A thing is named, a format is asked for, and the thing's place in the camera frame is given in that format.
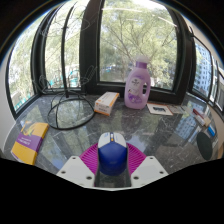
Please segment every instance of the cardboard box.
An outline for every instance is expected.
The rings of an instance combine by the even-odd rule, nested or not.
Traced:
[[[34,165],[48,128],[47,123],[26,121],[13,145],[12,156],[21,163]]]
[[[208,117],[205,117],[204,121],[205,121],[205,126],[206,127],[208,127],[210,125],[210,123],[211,123],[211,120]]]
[[[110,113],[118,97],[119,93],[106,92],[103,94],[103,96],[96,100],[94,111],[110,116]]]

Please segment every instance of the table surface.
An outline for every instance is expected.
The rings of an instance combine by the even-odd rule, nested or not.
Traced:
[[[95,102],[99,97],[90,95],[86,96],[86,99]],[[17,119],[5,144],[6,159],[16,161],[10,151],[26,120],[47,122],[52,98],[53,96],[40,97]],[[210,136],[213,146],[210,160],[217,159],[218,136],[208,105],[186,94],[182,106],[203,111],[210,118],[216,133],[214,137]],[[55,125],[54,113],[55,109],[50,114],[49,121]],[[79,124],[91,116],[91,113],[85,101],[62,103],[58,110],[59,126]],[[196,135],[193,137],[198,127],[202,132],[207,132],[207,128],[202,127],[192,114],[185,112],[173,116],[155,115],[149,112],[147,106],[142,110],[127,108],[124,99],[118,98],[109,117],[96,113],[87,124],[69,131],[50,127],[41,144],[35,166],[57,174],[71,156],[80,156],[87,148],[97,143],[101,134],[118,132],[124,136],[127,143],[136,146],[146,156],[155,156],[167,173],[172,174],[190,165],[207,162],[197,147]],[[127,170],[116,177],[100,173],[98,187],[130,187]]]

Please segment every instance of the tree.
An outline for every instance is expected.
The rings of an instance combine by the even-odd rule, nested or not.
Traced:
[[[43,18],[44,16],[38,18],[20,35],[13,49],[9,65],[9,89],[11,96],[19,92],[20,100],[22,101],[13,100],[14,107],[18,103],[21,105],[34,94],[31,80],[30,56],[34,35]]]
[[[172,88],[170,79],[175,74],[177,40],[175,26],[170,24],[173,21],[168,11],[165,8],[149,11],[131,0],[108,0],[105,4],[104,8],[125,8],[134,11],[103,11],[100,37],[101,68],[120,62],[121,71],[111,72],[111,75],[119,75],[119,80],[124,82],[128,75],[128,64],[135,64],[136,55],[143,54],[150,59],[148,69],[151,77],[160,78],[168,89]]]
[[[81,31],[82,18],[85,10],[85,5],[88,1],[70,1],[66,3],[56,14],[47,36],[45,50],[45,68],[46,76],[49,81],[55,80],[57,77],[62,79],[61,72],[61,39],[62,29],[69,10],[74,6],[69,17],[68,26],[65,37],[65,67],[66,76],[68,77],[75,67],[79,65],[79,39]]]

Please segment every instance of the sky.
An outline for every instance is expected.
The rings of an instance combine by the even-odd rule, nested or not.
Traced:
[[[164,6],[158,3],[152,2],[150,0],[133,0],[133,2],[135,4],[139,4],[141,6],[147,7],[148,9],[154,9],[154,8],[164,9]]]

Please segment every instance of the window pane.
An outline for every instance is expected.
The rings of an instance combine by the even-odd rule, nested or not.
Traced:
[[[34,35],[44,16],[39,17],[18,38],[9,64],[9,91],[15,111],[34,95],[30,57]]]
[[[210,95],[210,100],[214,102],[217,92],[218,76],[217,76],[217,67],[213,56],[212,56],[212,62],[213,62],[213,83],[212,83],[212,92]]]
[[[100,81],[126,82],[136,56],[146,55],[151,86],[172,90],[177,58],[176,25],[152,1],[106,0],[100,36]]]
[[[70,87],[79,86],[79,39],[81,32],[84,11],[89,0],[76,1],[75,7],[68,21],[68,28],[65,37],[65,72],[67,85]]]
[[[210,52],[197,40],[196,48],[196,74],[193,90],[204,97],[208,97],[211,85],[211,57]]]
[[[66,16],[77,1],[68,1],[57,12],[48,30],[45,48],[46,78],[52,88],[63,88],[61,71],[61,39]]]

